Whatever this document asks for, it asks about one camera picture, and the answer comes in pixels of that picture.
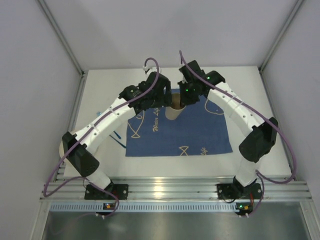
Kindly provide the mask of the blue fish placemat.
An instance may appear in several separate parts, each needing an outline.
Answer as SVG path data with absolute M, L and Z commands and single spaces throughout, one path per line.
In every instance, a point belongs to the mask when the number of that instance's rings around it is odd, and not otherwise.
M 200 97 L 175 120 L 165 108 L 153 108 L 128 120 L 127 157 L 205 156 L 231 153 L 232 146 L 223 110 Z

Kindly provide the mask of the beige cup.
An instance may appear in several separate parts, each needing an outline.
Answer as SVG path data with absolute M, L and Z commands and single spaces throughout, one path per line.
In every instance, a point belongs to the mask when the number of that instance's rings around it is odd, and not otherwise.
M 181 102 L 180 93 L 172 93 L 171 98 L 171 105 L 165 108 L 165 117 L 168 120 L 173 121 L 177 119 L 186 106 Z

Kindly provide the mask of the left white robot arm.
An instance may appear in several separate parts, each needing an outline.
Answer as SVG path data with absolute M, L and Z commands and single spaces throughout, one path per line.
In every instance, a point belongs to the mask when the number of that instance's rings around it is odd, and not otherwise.
M 107 190 L 112 180 L 94 156 L 98 147 L 113 131 L 139 113 L 171 105 L 171 93 L 170 80 L 156 71 L 149 73 L 137 86 L 127 86 L 95 120 L 75 133 L 67 132 L 62 136 L 62 158 L 68 160 L 81 177 Z

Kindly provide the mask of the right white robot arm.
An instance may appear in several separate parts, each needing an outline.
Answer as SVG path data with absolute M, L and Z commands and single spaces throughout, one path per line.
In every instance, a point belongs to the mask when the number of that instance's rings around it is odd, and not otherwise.
M 183 75 L 178 82 L 183 105 L 193 105 L 203 96 L 220 107 L 244 135 L 238 147 L 242 159 L 232 184 L 237 194 L 248 193 L 256 182 L 260 159 L 276 143 L 277 131 L 274 128 L 278 126 L 278 121 L 274 117 L 263 120 L 246 108 L 222 75 L 215 70 L 205 73 L 196 60 L 181 66 L 179 71 Z

